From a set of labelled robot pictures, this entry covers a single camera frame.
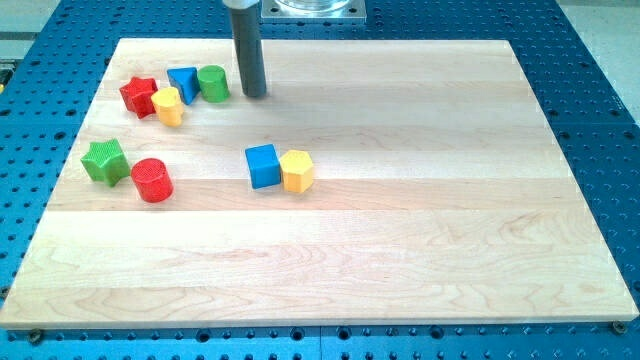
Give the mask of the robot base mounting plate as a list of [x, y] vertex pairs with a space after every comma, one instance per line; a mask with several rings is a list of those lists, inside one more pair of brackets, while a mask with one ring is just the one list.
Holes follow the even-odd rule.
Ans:
[[367, 19], [365, 0], [263, 0], [263, 23], [355, 22]]

